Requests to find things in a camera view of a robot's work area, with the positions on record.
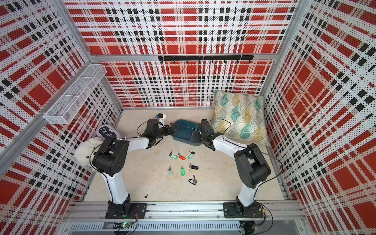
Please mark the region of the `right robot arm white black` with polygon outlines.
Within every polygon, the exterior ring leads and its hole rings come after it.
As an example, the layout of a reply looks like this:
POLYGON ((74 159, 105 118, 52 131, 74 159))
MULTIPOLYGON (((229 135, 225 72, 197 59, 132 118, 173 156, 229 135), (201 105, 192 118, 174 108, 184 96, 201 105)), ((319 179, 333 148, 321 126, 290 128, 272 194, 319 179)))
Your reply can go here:
POLYGON ((242 187, 236 197, 235 208, 229 209, 228 216, 251 217, 258 207, 256 194, 267 181, 271 169, 264 154, 256 144, 243 146, 226 139, 223 133, 215 133, 207 119, 202 119, 198 129, 191 133, 190 141, 204 144, 213 151, 221 151, 234 158, 242 187))

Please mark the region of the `teal plastic storage box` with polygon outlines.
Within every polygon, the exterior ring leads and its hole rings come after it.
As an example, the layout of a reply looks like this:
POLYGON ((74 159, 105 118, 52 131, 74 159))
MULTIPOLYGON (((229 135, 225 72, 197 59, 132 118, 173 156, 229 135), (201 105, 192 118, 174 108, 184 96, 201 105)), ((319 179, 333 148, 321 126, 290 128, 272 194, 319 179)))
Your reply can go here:
POLYGON ((172 134, 174 140, 192 146, 200 146, 202 144, 199 139, 198 123, 179 119, 174 123, 174 126, 176 128, 175 133, 172 134))

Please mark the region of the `black key with green tag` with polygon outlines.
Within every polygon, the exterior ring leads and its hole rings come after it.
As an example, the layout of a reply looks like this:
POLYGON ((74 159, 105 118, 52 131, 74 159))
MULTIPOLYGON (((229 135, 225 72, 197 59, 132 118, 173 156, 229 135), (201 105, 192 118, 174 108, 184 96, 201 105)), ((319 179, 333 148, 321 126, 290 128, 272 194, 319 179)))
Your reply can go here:
POLYGON ((196 153, 194 151, 190 151, 190 154, 188 156, 188 159, 191 159, 196 153))

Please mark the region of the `key with long black tag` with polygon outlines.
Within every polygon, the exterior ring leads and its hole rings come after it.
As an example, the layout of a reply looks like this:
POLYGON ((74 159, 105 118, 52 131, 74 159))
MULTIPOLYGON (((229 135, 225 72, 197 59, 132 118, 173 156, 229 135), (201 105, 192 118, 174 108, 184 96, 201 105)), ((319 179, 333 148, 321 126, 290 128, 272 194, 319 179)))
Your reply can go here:
POLYGON ((195 176, 193 175, 192 178, 189 179, 189 183, 191 183, 192 185, 196 185, 197 184, 197 180, 195 178, 195 176))

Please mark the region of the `key with red tag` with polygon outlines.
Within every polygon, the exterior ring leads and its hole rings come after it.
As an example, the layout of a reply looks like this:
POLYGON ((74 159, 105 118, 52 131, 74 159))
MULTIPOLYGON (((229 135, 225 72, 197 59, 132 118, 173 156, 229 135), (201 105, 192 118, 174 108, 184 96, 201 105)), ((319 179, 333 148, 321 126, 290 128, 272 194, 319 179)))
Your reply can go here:
POLYGON ((180 154, 180 152, 178 152, 178 158, 181 159, 181 160, 186 160, 186 157, 184 157, 183 155, 180 154))

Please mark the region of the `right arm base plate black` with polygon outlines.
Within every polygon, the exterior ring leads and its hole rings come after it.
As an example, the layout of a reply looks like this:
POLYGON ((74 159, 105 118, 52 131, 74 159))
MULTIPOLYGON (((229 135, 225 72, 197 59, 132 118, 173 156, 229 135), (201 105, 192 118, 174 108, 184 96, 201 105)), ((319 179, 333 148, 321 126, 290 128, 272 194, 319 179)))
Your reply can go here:
POLYGON ((244 207, 240 202, 225 202, 223 212, 225 218, 264 218, 263 208, 258 202, 248 207, 244 207))

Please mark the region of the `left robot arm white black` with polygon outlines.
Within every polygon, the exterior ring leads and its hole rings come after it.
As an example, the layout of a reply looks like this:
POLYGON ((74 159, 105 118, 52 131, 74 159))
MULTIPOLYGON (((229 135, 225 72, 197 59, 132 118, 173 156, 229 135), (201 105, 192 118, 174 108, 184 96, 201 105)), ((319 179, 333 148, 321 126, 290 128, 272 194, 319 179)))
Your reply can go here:
POLYGON ((163 137, 174 134, 178 128, 178 124, 165 124, 164 119, 157 116, 146 122, 146 130, 138 137, 108 135, 98 149, 94 150, 94 158, 90 160, 90 164, 103 176, 107 184, 110 209, 114 209, 120 215, 128 215, 131 212, 131 196, 125 188, 121 175, 127 154, 156 146, 163 137))

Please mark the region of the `key with pale teal tag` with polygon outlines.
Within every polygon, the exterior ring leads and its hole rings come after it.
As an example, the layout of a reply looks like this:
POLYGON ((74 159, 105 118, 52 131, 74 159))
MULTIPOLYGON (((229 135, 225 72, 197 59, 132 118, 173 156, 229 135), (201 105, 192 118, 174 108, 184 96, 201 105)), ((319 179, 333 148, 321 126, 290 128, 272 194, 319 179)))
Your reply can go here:
POLYGON ((168 170, 167 170, 167 173, 168 173, 168 175, 169 175, 170 177, 172 177, 172 176, 174 175, 173 170, 172 170, 172 168, 171 168, 171 165, 169 165, 169 168, 168 168, 168 170))

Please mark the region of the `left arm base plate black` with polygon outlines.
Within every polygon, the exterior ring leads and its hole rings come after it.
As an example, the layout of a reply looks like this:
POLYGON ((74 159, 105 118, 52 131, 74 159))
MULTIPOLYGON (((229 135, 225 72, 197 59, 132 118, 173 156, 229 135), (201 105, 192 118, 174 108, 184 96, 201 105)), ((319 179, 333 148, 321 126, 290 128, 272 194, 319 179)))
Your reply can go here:
POLYGON ((109 202, 106 219, 144 219, 146 215, 146 203, 113 204, 109 202))

